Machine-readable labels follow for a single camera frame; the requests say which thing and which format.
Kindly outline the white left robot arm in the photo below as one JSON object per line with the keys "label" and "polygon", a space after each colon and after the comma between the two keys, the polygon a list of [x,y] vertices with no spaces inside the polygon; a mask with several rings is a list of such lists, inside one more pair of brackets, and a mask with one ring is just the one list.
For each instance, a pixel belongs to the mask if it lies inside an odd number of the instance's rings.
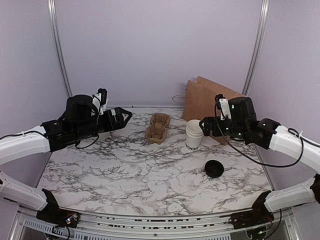
{"label": "white left robot arm", "polygon": [[69,97],[61,117],[43,122],[30,130],[9,134],[0,139],[0,163],[39,153],[53,153],[81,141],[99,139],[102,133],[126,127],[132,113],[121,107],[106,109],[108,98],[103,89],[89,96]]}

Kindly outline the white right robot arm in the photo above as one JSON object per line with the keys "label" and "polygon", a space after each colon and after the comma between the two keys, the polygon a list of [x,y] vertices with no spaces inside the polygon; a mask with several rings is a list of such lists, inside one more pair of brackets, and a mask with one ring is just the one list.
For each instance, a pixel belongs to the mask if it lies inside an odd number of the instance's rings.
{"label": "white right robot arm", "polygon": [[222,94],[215,97],[215,111],[219,115],[204,117],[199,122],[205,136],[230,137],[246,145],[255,144],[266,150],[283,153],[303,163],[314,171],[315,176],[282,190],[268,191],[248,212],[247,219],[258,224],[267,213],[320,201],[320,145],[293,128],[287,128],[270,118],[257,120],[254,105],[250,97],[225,98]]}

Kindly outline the white utensil holder cup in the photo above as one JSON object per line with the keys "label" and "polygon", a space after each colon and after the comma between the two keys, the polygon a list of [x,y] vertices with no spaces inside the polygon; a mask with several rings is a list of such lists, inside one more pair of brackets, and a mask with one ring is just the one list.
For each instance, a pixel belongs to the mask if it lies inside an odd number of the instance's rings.
{"label": "white utensil holder cup", "polygon": [[119,136],[124,136],[126,133],[126,130],[125,129],[118,129],[118,130],[110,131],[109,133],[110,133],[110,136],[119,137]]}

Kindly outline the brown paper bag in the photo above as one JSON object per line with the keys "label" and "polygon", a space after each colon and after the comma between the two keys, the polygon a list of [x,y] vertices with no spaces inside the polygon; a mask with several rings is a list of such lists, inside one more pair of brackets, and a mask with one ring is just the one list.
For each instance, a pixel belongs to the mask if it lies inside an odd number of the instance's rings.
{"label": "brown paper bag", "polygon": [[187,129],[192,133],[199,133],[199,121],[205,117],[213,117],[215,97],[222,94],[228,100],[243,97],[244,95],[224,85],[198,76],[194,81],[188,80],[182,118],[187,122]]}

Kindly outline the cardboard cup carrier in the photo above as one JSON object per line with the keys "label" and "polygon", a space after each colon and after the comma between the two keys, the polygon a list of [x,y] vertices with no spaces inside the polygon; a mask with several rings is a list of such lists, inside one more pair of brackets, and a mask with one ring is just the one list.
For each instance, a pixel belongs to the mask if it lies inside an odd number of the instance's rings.
{"label": "cardboard cup carrier", "polygon": [[151,144],[163,143],[167,138],[170,122],[171,117],[168,114],[154,113],[150,119],[150,126],[145,132],[146,140]]}

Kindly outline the aluminium front rail frame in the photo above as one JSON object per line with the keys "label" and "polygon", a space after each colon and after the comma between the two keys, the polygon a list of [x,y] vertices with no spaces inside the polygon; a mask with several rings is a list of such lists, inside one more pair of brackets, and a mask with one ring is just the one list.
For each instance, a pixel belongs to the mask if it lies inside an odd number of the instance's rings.
{"label": "aluminium front rail frame", "polygon": [[248,223],[247,210],[204,215],[134,216],[78,211],[75,227],[37,218],[20,207],[10,240],[299,240],[291,210]]}

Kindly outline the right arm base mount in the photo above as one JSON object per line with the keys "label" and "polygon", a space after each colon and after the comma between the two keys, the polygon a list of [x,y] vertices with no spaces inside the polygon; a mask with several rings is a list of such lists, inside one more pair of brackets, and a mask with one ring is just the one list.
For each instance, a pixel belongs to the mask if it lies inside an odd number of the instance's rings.
{"label": "right arm base mount", "polygon": [[270,190],[261,193],[254,201],[251,210],[231,214],[228,222],[235,230],[272,222],[275,217],[265,206],[266,197],[270,193]]}

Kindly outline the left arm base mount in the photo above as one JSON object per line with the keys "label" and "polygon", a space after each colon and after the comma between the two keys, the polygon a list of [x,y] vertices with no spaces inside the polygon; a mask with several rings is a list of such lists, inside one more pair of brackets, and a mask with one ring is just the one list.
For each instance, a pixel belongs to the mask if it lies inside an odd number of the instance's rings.
{"label": "left arm base mount", "polygon": [[46,197],[46,205],[38,210],[36,218],[58,226],[76,228],[80,213],[74,210],[66,210],[59,207],[58,202],[50,190],[42,189]]}

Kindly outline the right aluminium corner post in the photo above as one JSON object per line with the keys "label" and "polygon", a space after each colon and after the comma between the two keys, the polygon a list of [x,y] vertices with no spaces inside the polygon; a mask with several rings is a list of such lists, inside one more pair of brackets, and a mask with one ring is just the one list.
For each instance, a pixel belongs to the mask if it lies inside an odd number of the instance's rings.
{"label": "right aluminium corner post", "polygon": [[259,14],[259,20],[257,25],[256,37],[253,45],[253,51],[248,67],[248,71],[246,74],[246,78],[244,81],[244,85],[242,88],[242,94],[248,95],[250,92],[250,88],[254,79],[254,74],[256,70],[256,65],[258,62],[258,58],[262,49],[263,40],[265,36],[267,20],[268,20],[268,13],[270,8],[270,1],[269,0],[262,0],[261,1],[261,8]]}

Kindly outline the aluminium corner post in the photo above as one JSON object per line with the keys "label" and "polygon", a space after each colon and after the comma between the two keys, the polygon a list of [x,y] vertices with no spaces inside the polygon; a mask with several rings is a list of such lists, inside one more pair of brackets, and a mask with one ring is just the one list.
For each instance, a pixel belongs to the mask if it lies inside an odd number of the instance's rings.
{"label": "aluminium corner post", "polygon": [[62,43],[60,38],[60,32],[59,32],[59,24],[58,24],[57,11],[56,11],[56,1],[48,0],[47,5],[48,5],[53,42],[54,42],[58,65],[59,65],[59,69],[62,77],[62,83],[63,83],[67,97],[72,97],[73,93],[72,93],[71,84],[69,81],[69,76],[67,73],[67,68],[65,64],[63,48],[62,48]]}
{"label": "aluminium corner post", "polygon": [[265,36],[267,20],[268,20],[268,13],[270,8],[270,1],[269,0],[262,0],[261,1],[261,8],[259,14],[259,20],[257,25],[256,37],[253,45],[253,51],[248,67],[248,71],[246,74],[246,78],[244,81],[244,85],[242,88],[242,94],[248,95],[250,92],[250,88],[254,79],[254,74],[256,70],[256,65],[258,62],[258,58],[262,49],[263,40]]}

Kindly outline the left aluminium corner post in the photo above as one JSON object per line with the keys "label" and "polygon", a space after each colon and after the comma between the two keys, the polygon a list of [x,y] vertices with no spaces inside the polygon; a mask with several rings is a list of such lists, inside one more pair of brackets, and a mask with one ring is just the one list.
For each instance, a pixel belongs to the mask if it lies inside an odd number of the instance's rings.
{"label": "left aluminium corner post", "polygon": [[67,97],[72,97],[73,93],[72,93],[71,84],[69,81],[69,76],[67,73],[67,68],[65,64],[63,48],[62,48],[62,43],[60,38],[60,32],[59,32],[59,24],[58,24],[57,11],[56,11],[56,1],[48,0],[47,5],[48,5],[53,42],[54,42],[58,65],[59,65],[59,69],[62,77],[62,83],[63,83]]}

